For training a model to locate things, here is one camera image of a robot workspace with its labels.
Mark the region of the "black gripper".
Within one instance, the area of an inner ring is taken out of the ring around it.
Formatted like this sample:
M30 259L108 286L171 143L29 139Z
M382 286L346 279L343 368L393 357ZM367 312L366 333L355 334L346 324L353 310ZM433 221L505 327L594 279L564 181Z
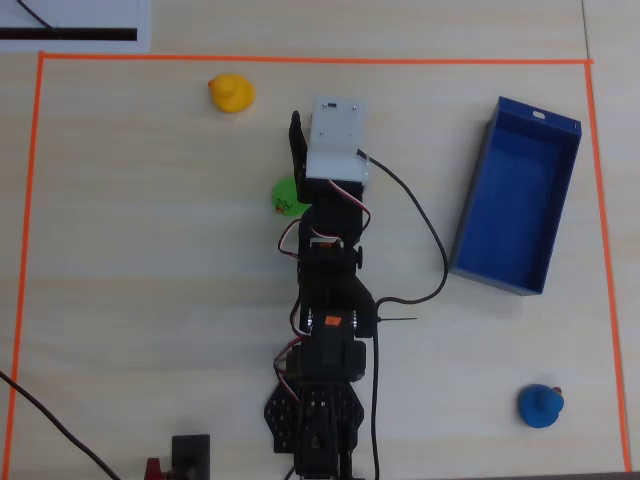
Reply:
M336 201L344 201L361 211L366 210L362 200L364 192L362 183L306 178L307 142L302 131L300 113L297 110L293 111L291 115L288 138L293 161L296 195L299 202L312 205L324 199L335 199Z

